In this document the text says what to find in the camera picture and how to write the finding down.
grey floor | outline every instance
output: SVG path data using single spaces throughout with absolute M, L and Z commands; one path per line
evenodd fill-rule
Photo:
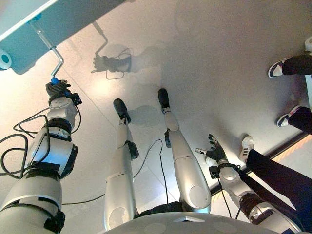
M 212 133 L 231 163 L 242 165 L 237 155 L 245 134 L 254 137 L 255 148 L 263 154 L 298 134 L 291 126 L 277 128 L 275 120 L 298 103 L 308 105 L 304 78 L 271 79 L 267 70 L 277 60 L 303 52 L 312 34 L 311 9 L 309 0 L 131 0 L 61 43 L 65 64 L 58 78 L 67 79 L 83 101 L 81 128 L 73 135 L 79 153 L 72 174 L 62 181 L 63 202 L 88 200 L 105 191 L 118 123 L 115 98 L 124 100 L 132 118 L 130 129 L 140 152 L 133 161 L 134 172 L 166 130 L 157 100 L 160 87 L 168 90 L 191 149 L 208 148 L 207 134 Z M 91 73 L 96 52 L 116 57 L 125 49 L 132 55 L 132 66 L 123 77 Z M 7 119 L 0 125 L 1 136 L 47 106 L 44 84 L 55 64 L 48 53 L 21 76 L 12 70 L 0 74 L 5 97 L 0 112 Z M 157 145 L 150 151 L 135 179 L 139 211 L 165 203 L 159 149 Z M 205 158 L 196 156 L 209 186 L 215 186 Z M 169 201 L 178 200 L 171 150 L 164 147 L 162 157 Z M 17 168 L 19 157 L 12 155 L 7 163 Z M 13 184 L 13 179 L 1 178 L 0 201 Z M 63 233 L 100 232 L 103 201 L 64 206 Z

shoe sole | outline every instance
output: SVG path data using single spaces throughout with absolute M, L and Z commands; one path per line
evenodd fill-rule
M 287 126 L 287 125 L 285 125 L 285 126 L 279 126 L 279 125 L 278 125 L 278 123 L 279 123 L 283 118 L 285 118 L 287 115 L 288 115 L 288 114 L 282 115 L 282 116 L 278 119 L 278 121 L 276 122 L 276 125 L 277 125 L 279 128 L 283 128 L 283 127 L 286 127 L 286 126 Z
M 282 62 L 282 60 L 281 60 L 281 61 L 278 61 L 278 62 L 276 62 L 276 63 L 274 63 L 274 64 L 270 67 L 270 69 L 268 70 L 268 76 L 269 76 L 269 78 L 277 77 L 277 76 L 273 76 L 273 75 L 271 76 L 270 71 L 273 69 L 274 66 L 276 66 L 276 65 L 279 64 L 280 62 Z

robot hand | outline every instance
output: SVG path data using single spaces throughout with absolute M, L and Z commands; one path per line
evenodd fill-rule
M 46 91 L 50 97 L 59 95 L 66 96 L 70 94 L 71 92 L 67 89 L 67 87 L 70 87 L 70 84 L 67 84 L 66 80 L 58 80 L 57 78 L 53 78 L 51 82 L 45 85 Z
M 202 150 L 199 148 L 196 148 L 195 151 L 197 153 L 200 153 L 202 155 L 206 155 L 207 157 L 219 162 L 223 159 L 226 160 L 226 155 L 225 152 L 222 148 L 222 146 L 220 145 L 220 143 L 218 142 L 218 140 L 216 139 L 215 136 L 213 136 L 212 134 L 208 135 L 208 140 L 209 143 L 211 144 L 211 150 L 207 151 L 207 150 Z

sneaker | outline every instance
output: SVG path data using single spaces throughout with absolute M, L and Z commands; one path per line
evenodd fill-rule
M 282 66 L 286 60 L 287 58 L 284 58 L 283 60 L 274 63 L 268 71 L 268 76 L 274 78 L 283 75 Z
M 300 108 L 300 106 L 295 106 L 295 107 L 292 108 L 292 110 L 288 114 L 282 115 L 278 119 L 278 121 L 276 122 L 276 125 L 279 128 L 287 126 L 288 125 L 288 120 L 289 120 L 290 116 L 292 116 L 299 108 Z
M 254 139 L 251 136 L 246 136 L 242 141 L 242 152 L 238 156 L 239 160 L 247 162 L 248 154 L 250 150 L 254 149 Z

black wire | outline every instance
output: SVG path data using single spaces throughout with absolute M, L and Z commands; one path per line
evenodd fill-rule
M 138 172 L 135 174 L 135 176 L 134 176 L 133 178 L 135 178 L 135 177 L 139 174 L 139 172 L 141 171 L 141 169 L 142 169 L 142 167 L 143 167 L 143 165 L 144 165 L 144 162 L 145 162 L 145 160 L 146 160 L 146 158 L 147 158 L 147 155 L 148 155 L 149 151 L 150 151 L 151 148 L 155 145 L 155 143 L 158 142 L 158 141 L 161 142 L 161 149 L 160 149 L 160 152 L 159 152 L 159 156 L 160 156 L 160 163 L 161 163 L 162 174 L 163 174 L 164 180 L 165 180 L 165 188 L 166 188 L 167 204 L 168 204 L 168 190 L 167 190 L 167 184 L 166 184 L 165 174 L 164 174 L 164 171 L 163 171 L 163 168 L 162 168 L 162 161 L 161 161 L 161 152 L 162 152 L 162 140 L 161 140 L 161 139 L 156 140 L 156 141 L 150 146 L 150 148 L 148 149 L 148 151 L 147 151 L 147 153 L 146 153 L 146 155 L 145 155 L 145 158 L 144 158 L 144 160 L 143 160 L 143 163 L 142 163 L 140 169 L 138 170 Z M 71 202 L 71 203 L 62 203 L 62 205 L 75 205 L 75 204 L 87 203 L 87 202 L 90 202 L 90 201 L 94 201 L 94 200 L 96 200 L 96 199 L 99 199 L 99 198 L 101 198 L 101 197 L 103 197 L 103 196 L 105 196 L 105 194 L 102 194 L 102 195 L 100 195 L 100 196 L 98 196 L 98 197 L 96 197 L 96 198 L 93 198 L 93 199 L 91 199 L 91 200 L 80 201 L 80 202 Z
M 35 157 L 35 156 L 34 156 L 34 157 L 32 158 L 32 160 L 31 160 L 29 166 L 28 166 L 27 168 L 25 168 L 26 157 L 27 157 L 27 151 L 28 151 L 28 139 L 27 139 L 27 137 L 24 136 L 23 134 L 12 134 L 12 135 L 9 135 L 9 136 L 3 138 L 2 140 L 0 140 L 0 143 L 4 142 L 5 140 L 7 140 L 7 139 L 9 139 L 9 138 L 12 138 L 12 137 L 17 137 L 17 136 L 23 137 L 23 138 L 25 139 L 25 149 L 24 149 L 24 157 L 23 157 L 23 161 L 22 161 L 22 166 L 21 166 L 21 169 L 20 169 L 19 171 L 10 172 L 8 169 L 6 169 L 6 167 L 5 167 L 5 165 L 4 165 L 4 157 L 5 157 L 5 155 L 6 155 L 9 151 L 11 151 L 11 150 L 13 150 L 13 149 L 11 148 L 11 149 L 5 151 L 5 152 L 2 154 L 2 156 L 1 156 L 1 167 L 2 167 L 2 169 L 3 169 L 6 173 L 0 173 L 0 176 L 11 176 L 11 177 L 13 177 L 13 178 L 19 178 L 19 179 L 21 179 L 21 178 L 23 177 L 23 173 L 24 173 L 25 170 L 28 170 L 28 169 L 30 169 L 30 168 L 32 168 L 32 167 L 35 167 L 36 164 L 42 162 L 42 161 L 45 160 L 45 158 L 48 156 L 48 154 L 49 154 L 49 152 L 50 152 L 50 148 L 51 148 L 51 144 L 50 144 L 50 132 L 49 132 L 49 126 L 48 126 L 48 118 L 47 118 L 46 115 L 39 115 L 39 116 L 35 116 L 35 117 L 34 117 L 34 116 L 35 116 L 35 115 L 33 115 L 33 116 L 31 116 L 31 117 L 29 117 L 29 118 L 23 120 L 22 122 L 18 123 L 17 125 L 20 125 L 20 124 L 26 123 L 26 122 L 30 122 L 30 121 L 32 121 L 32 120 L 34 120 L 34 119 L 36 119 L 36 118 L 39 118 L 39 117 L 44 117 L 44 119 L 45 119 L 45 127 L 46 127 L 46 135 L 47 135 L 47 143 L 48 143 L 47 152 L 45 153 L 45 155 L 44 155 L 39 161 L 37 161 L 37 162 L 35 162 L 33 165 L 31 165 L 32 162 L 33 162 L 33 159 L 34 159 L 34 157 Z M 20 176 L 17 177 L 16 175 L 13 175 L 13 174 L 16 174 L 16 173 L 20 173 Z
M 28 118 L 28 119 L 26 119 L 26 120 L 20 122 L 20 124 L 26 123 L 26 122 L 30 122 L 30 121 L 32 121 L 32 120 L 34 120 L 34 119 L 36 119 L 36 118 L 40 118 L 40 117 L 44 117 L 44 119 L 45 119 L 45 128 L 46 128 L 46 135 L 47 135 L 48 148 L 47 148 L 47 151 L 46 151 L 45 155 L 44 155 L 39 161 L 35 162 L 35 163 L 32 165 L 32 162 L 33 162 L 33 160 L 34 160 L 34 158 L 35 158 L 35 156 L 33 156 L 33 158 L 31 159 L 31 161 L 30 161 L 30 163 L 29 163 L 29 166 L 28 166 L 27 168 L 23 169 L 24 171 L 25 171 L 25 170 L 28 170 L 28 169 L 30 169 L 30 168 L 32 168 L 32 167 L 34 167 L 36 164 L 38 164 L 38 163 L 40 163 L 40 162 L 42 162 L 42 161 L 44 161 L 45 158 L 48 156 L 48 154 L 49 154 L 49 152 L 50 152 L 50 149 L 51 149 L 48 117 L 47 117 L 46 115 L 39 115 L 39 116 L 36 116 L 36 117 L 33 117 L 33 118 Z
M 223 195 L 223 198 L 224 198 L 224 201 L 225 201 L 226 207 L 228 208 L 228 211 L 229 211 L 229 214 L 230 214 L 230 218 L 232 218 L 232 215 L 231 215 L 231 212 L 230 212 L 230 208 L 229 208 L 228 203 L 226 202 L 226 200 L 225 200 L 225 196 L 224 196 L 224 194 L 223 194 L 223 189 L 221 189 L 221 192 L 222 192 L 222 195 Z
M 144 158 L 144 160 L 143 160 L 143 163 L 142 163 L 140 169 L 138 170 L 138 172 L 134 175 L 133 179 L 134 179 L 134 178 L 137 176 L 137 174 L 139 174 L 139 172 L 142 170 L 142 167 L 143 167 L 143 165 L 144 165 L 144 163 L 145 163 L 145 160 L 146 160 L 146 158 L 147 158 L 148 153 L 150 152 L 150 150 L 151 150 L 151 148 L 153 147 L 153 145 L 155 145 L 156 142 L 159 141 L 159 140 L 162 142 L 161 139 L 156 140 L 156 141 L 150 146 L 150 148 L 147 150 L 147 153 L 146 153 L 146 155 L 145 155 L 145 158 Z
M 93 199 L 91 199 L 91 200 L 80 201 L 80 202 L 72 202 L 72 203 L 62 203 L 62 205 L 74 205 L 74 204 L 86 203 L 86 202 L 90 202 L 90 201 L 94 201 L 94 200 L 96 200 L 96 199 L 99 199 L 100 197 L 103 197 L 103 196 L 105 196 L 105 194 L 102 194 L 102 195 L 100 195 L 100 196 L 98 196 L 98 197 L 96 197 L 96 198 L 93 198 Z
M 18 179 L 19 177 L 17 177 L 17 176 L 14 175 L 14 174 L 20 172 L 20 178 L 22 178 L 22 176 L 23 176 L 23 168 L 24 168 L 24 166 L 25 166 L 25 161 L 26 161 L 26 157 L 27 157 L 27 150 L 28 150 L 28 139 L 27 139 L 27 137 L 24 136 L 23 134 L 17 133 L 17 134 L 12 134 L 12 135 L 9 135 L 9 136 L 7 136 L 7 137 L 1 139 L 1 140 L 0 140 L 0 144 L 1 144 L 2 142 L 4 142 L 5 140 L 10 139 L 10 138 L 12 138 L 12 137 L 22 137 L 22 138 L 24 138 L 24 140 L 25 140 L 25 151 L 24 151 L 24 156 L 23 156 L 23 161 L 22 161 L 21 170 L 15 171 L 15 172 L 10 172 L 8 169 L 6 169 L 6 167 L 5 167 L 5 165 L 4 165 L 4 157 L 5 157 L 5 154 L 6 154 L 6 153 L 8 153 L 9 151 L 11 151 L 11 149 L 9 149 L 9 150 L 5 151 L 5 152 L 2 154 L 2 156 L 1 156 L 1 167 L 2 167 L 2 169 L 5 171 L 5 173 L 0 173 L 0 176 L 11 176 L 11 177 L 13 177 L 13 178 L 15 178 L 15 179 Z
M 240 210 L 241 210 L 242 208 L 241 207 L 239 207 L 239 209 L 238 209 L 238 211 L 237 211 L 237 214 L 236 214 L 236 217 L 235 217 L 235 219 L 237 219 L 238 218 L 238 215 L 239 215 L 239 212 L 240 212 Z
M 48 109 L 49 109 L 49 107 L 47 107 L 47 108 L 45 108 L 45 109 L 43 109 L 43 110 L 41 110 L 41 111 L 35 113 L 34 115 L 28 117 L 28 118 L 25 119 L 25 120 L 28 120 L 28 119 L 30 119 L 30 118 L 33 118 L 33 117 L 39 115 L 40 113 L 42 113 L 42 112 L 44 112 L 44 111 L 46 111 L 46 110 L 48 110 Z M 20 126 L 20 124 L 21 124 L 21 122 L 18 123 L 18 124 L 16 124 L 16 125 L 13 127 L 13 130 L 18 131 L 18 132 L 26 133 L 26 134 L 28 134 L 31 138 L 34 138 L 34 137 L 33 137 L 32 135 L 30 135 L 30 133 L 33 133 L 33 134 L 38 133 L 38 132 L 26 131 L 26 130 L 24 130 L 24 129 Z
M 161 160 L 162 140 L 160 140 L 160 142 L 161 142 L 161 149 L 160 149 L 160 152 L 159 152 L 160 165 L 161 165 L 162 175 L 164 176 L 165 189 L 166 189 L 166 198 L 167 198 L 167 205 L 168 205 L 168 204 L 169 204 L 169 201 L 168 201 L 168 189 L 167 189 L 167 183 L 166 183 L 166 177 L 165 177 L 164 169 L 163 169 L 163 167 L 162 167 L 162 160 Z
M 74 130 L 74 131 L 72 132 L 72 134 L 75 133 L 75 132 L 79 129 L 80 124 L 81 124 L 81 113 L 80 113 L 80 110 L 78 109 L 77 106 L 76 106 L 76 108 L 77 108 L 77 111 L 78 111 L 78 114 L 79 114 L 79 124 L 78 124 L 78 127 L 76 128 L 76 130 Z

